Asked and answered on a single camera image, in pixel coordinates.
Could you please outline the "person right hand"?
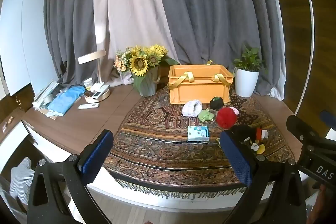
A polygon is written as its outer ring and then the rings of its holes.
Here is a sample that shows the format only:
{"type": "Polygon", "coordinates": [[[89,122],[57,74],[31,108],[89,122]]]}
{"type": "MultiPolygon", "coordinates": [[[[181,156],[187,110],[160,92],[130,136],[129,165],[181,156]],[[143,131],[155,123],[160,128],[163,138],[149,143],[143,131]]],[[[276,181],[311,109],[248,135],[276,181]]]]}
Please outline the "person right hand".
{"type": "Polygon", "coordinates": [[[306,223],[332,223],[335,220],[335,192],[324,184],[320,185],[319,194],[306,223]]]}

